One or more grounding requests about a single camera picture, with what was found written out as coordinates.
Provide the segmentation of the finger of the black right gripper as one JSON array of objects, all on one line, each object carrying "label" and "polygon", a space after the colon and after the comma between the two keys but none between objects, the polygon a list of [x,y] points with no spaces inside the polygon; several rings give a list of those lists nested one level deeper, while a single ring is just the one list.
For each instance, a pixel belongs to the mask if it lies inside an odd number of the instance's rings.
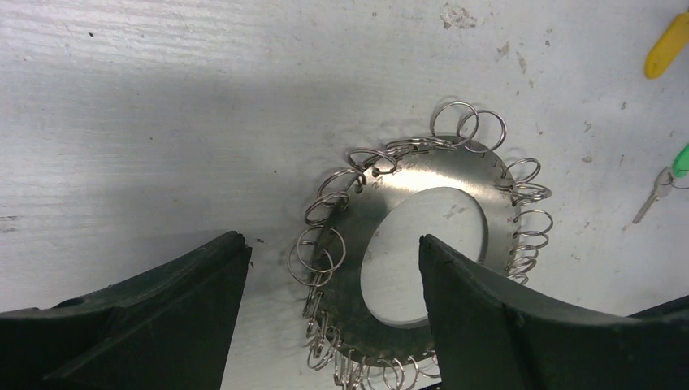
[{"label": "finger of the black right gripper", "polygon": [[680,297],[672,301],[667,301],[663,304],[653,306],[646,310],[630,315],[633,319],[655,319],[660,317],[670,316],[672,318],[688,318],[688,301],[689,296]]}]

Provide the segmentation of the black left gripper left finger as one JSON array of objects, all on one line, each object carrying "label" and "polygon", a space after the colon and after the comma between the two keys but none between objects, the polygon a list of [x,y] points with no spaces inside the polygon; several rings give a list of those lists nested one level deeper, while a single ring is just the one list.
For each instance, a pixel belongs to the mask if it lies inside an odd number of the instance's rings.
[{"label": "black left gripper left finger", "polygon": [[251,254],[226,232],[54,307],[2,313],[2,388],[219,388]]}]

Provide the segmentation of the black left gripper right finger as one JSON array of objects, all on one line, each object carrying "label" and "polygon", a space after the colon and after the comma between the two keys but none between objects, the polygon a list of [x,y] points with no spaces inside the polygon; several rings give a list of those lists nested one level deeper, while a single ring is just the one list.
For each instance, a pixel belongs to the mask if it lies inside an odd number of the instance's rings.
[{"label": "black left gripper right finger", "polygon": [[444,389],[685,389],[688,318],[630,318],[559,301],[433,235],[419,270]]}]

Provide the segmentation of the metal disc with key rings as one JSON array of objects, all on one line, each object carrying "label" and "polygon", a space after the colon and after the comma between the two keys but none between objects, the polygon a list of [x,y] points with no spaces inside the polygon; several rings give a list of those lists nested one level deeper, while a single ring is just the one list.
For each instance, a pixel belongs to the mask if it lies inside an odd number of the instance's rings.
[{"label": "metal disc with key rings", "polygon": [[[288,262],[308,272],[301,284],[309,290],[302,315],[307,319],[307,365],[333,369],[342,389],[370,389],[375,374],[386,389],[421,389],[425,379],[441,386],[431,330],[427,325],[399,328],[385,324],[367,308],[360,281],[365,252],[384,219],[402,202],[430,189],[455,189],[479,208],[480,265],[513,282],[526,284],[549,230],[528,229],[523,218],[551,190],[535,182],[541,171],[513,173],[497,146],[477,140],[484,109],[461,102],[466,114],[453,135],[431,130],[379,147],[354,147],[347,165],[318,187],[305,230],[290,249]],[[312,210],[325,215],[313,218]]]}]

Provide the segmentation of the key with green tag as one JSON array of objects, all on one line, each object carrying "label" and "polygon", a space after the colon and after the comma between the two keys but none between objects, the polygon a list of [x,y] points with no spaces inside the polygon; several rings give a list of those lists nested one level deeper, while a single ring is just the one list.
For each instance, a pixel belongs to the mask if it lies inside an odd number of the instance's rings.
[{"label": "key with green tag", "polygon": [[673,162],[661,169],[653,182],[652,190],[633,218],[632,223],[640,223],[653,204],[662,198],[666,197],[673,189],[688,190],[688,184],[681,186],[677,181],[688,179],[688,145],[675,156]]}]

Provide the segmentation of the key with yellow tag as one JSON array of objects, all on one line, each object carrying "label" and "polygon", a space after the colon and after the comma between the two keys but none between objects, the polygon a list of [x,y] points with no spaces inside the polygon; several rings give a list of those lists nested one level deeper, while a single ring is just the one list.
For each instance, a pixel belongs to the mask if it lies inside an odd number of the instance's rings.
[{"label": "key with yellow tag", "polygon": [[678,14],[650,49],[643,73],[653,80],[661,77],[688,45],[688,11]]}]

